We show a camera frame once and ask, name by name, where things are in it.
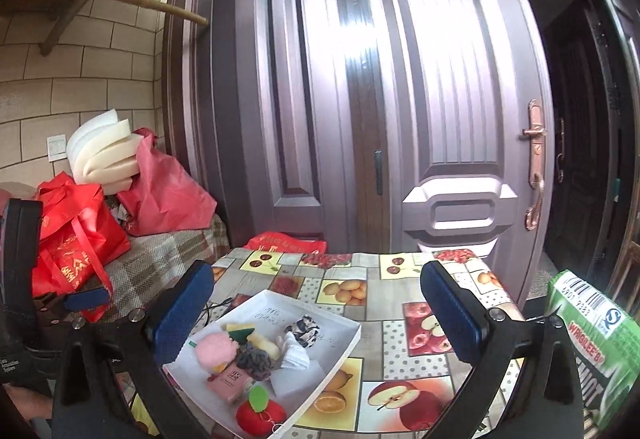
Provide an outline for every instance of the black door handle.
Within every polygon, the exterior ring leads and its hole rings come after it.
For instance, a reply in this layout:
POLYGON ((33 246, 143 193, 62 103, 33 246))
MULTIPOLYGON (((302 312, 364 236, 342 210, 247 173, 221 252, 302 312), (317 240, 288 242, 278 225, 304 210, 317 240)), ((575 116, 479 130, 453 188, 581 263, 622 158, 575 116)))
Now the black door handle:
POLYGON ((376 193, 382 195, 382 150, 373 153, 373 163, 376 167, 376 193))

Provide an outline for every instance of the green felt leaf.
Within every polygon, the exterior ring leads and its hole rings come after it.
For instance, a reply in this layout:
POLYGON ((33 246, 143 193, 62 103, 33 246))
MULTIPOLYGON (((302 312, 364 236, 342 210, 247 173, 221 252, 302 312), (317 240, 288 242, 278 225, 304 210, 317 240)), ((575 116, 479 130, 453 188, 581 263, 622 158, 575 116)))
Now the green felt leaf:
POLYGON ((249 392, 249 405, 254 412, 260 413, 267 408, 269 404, 269 394, 260 385, 256 385, 249 392))
POLYGON ((240 343, 240 345, 244 345, 246 343, 246 339, 249 335, 254 332, 255 329, 239 329, 237 331, 230 331, 229 337, 234 341, 240 343))

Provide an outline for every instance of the red bag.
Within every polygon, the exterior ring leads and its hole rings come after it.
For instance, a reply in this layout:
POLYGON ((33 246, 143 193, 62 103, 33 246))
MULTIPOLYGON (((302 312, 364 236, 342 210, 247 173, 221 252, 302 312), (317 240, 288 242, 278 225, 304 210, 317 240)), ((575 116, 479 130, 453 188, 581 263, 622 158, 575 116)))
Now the red bag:
POLYGON ((277 231, 265 231, 247 242, 246 249, 285 253, 325 253, 326 241, 301 241, 277 231))
MULTIPOLYGON (((35 198, 44 206, 33 296, 77 291, 95 273, 111 297, 113 287, 103 264, 129 251, 130 244, 104 203, 101 186, 77 185, 60 172, 38 186, 35 198)), ((82 314, 95 322, 106 309, 102 305, 82 314)))
POLYGON ((125 229, 129 235, 153 235, 179 229, 209 228, 218 204, 194 181, 173 156, 156 148, 156 135, 138 129, 145 136, 136 159, 140 175, 129 191, 117 194, 129 212, 125 229))

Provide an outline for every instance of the pink pom pom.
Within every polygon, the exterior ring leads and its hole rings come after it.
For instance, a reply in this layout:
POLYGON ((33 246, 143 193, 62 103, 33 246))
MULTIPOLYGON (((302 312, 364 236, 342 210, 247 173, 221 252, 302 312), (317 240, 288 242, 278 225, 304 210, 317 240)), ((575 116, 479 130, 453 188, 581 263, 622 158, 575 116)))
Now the pink pom pom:
POLYGON ((203 369, 213 371, 217 366, 233 361, 238 347, 227 333, 213 333, 196 345, 196 357, 203 369))

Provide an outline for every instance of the door handle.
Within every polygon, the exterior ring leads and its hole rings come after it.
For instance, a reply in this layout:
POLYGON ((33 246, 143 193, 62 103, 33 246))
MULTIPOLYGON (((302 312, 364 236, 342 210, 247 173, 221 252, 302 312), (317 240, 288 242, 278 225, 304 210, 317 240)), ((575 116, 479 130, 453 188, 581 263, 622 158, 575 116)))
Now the door handle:
POLYGON ((535 203, 527 209, 525 227, 532 231, 538 228, 540 213, 542 212, 542 197, 545 193, 545 141, 546 129, 542 115, 542 103, 540 100, 529 102, 529 129, 524 129, 522 135, 529 138, 529 185, 537 193, 535 203))
POLYGON ((560 166, 560 162, 564 166, 564 118, 560 118, 560 152, 556 156, 556 172, 559 183, 564 181, 564 170, 560 166))
POLYGON ((542 212, 542 197, 545 194, 545 180, 542 175, 536 173, 536 178, 538 180, 538 186, 535 190, 538 191, 538 198, 533 206, 527 208, 527 213, 524 218, 524 225, 529 230, 538 228, 540 224, 540 212, 542 212))
POLYGON ((376 167, 376 194, 382 195, 382 150, 373 153, 373 163, 376 167))

